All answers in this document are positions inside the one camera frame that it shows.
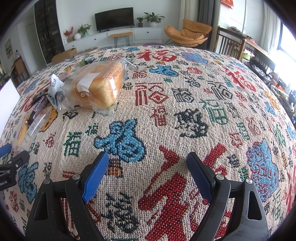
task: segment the white curtain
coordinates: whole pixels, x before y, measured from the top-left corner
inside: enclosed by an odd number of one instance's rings
[[[264,3],[264,25],[260,47],[271,55],[277,50],[280,31],[281,20],[274,11],[272,11],[272,9]]]
[[[183,19],[197,21],[198,0],[181,0],[179,30],[183,29]]]

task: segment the brown flower pot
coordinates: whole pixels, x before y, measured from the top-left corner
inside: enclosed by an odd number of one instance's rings
[[[72,42],[72,41],[74,41],[74,37],[73,36],[68,37],[68,42]]]

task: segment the curtain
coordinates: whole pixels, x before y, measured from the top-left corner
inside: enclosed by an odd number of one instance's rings
[[[264,3],[264,25],[259,46],[267,53],[274,54],[279,43],[280,31],[281,20],[274,11]]]
[[[199,0],[197,21],[200,23],[213,26],[214,9],[215,9],[215,0]],[[210,48],[212,31],[208,34],[207,37],[208,39],[206,41],[204,41],[202,44],[197,46],[198,49],[207,50]]]
[[[199,0],[181,0],[179,31],[183,29],[183,19],[197,21]]]

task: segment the cardboard box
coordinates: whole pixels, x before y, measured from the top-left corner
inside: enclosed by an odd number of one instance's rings
[[[52,64],[58,64],[58,63],[64,61],[65,59],[73,58],[75,54],[77,54],[76,48],[68,49],[62,53],[59,53],[59,54],[53,56]]]

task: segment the black display cabinet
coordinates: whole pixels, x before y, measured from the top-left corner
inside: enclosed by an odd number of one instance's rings
[[[65,51],[57,21],[56,1],[39,0],[34,5],[34,11],[37,34],[48,64],[53,56]]]

